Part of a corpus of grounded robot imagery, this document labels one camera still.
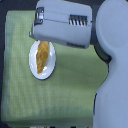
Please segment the white plate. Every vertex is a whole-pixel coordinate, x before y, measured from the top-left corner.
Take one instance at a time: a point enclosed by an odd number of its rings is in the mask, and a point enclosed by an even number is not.
[[[46,79],[48,78],[51,73],[53,72],[53,69],[55,67],[55,61],[56,61],[56,54],[54,47],[51,42],[49,42],[49,52],[48,52],[48,59],[46,61],[46,64],[44,66],[44,69],[42,70],[42,73],[37,73],[37,64],[36,64],[36,54],[37,49],[40,41],[35,41],[34,44],[31,47],[30,53],[29,53],[29,66],[32,74],[38,78],[38,79]]]

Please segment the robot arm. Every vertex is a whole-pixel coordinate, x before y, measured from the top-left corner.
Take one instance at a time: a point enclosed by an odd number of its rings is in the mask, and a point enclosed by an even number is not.
[[[88,48],[92,10],[61,0],[40,0],[30,37],[71,47]],[[109,74],[97,90],[93,128],[128,128],[128,2],[106,0],[96,17],[98,54],[110,55]]]
[[[30,37],[70,47],[88,48],[92,29],[92,9],[61,0],[37,3]]]

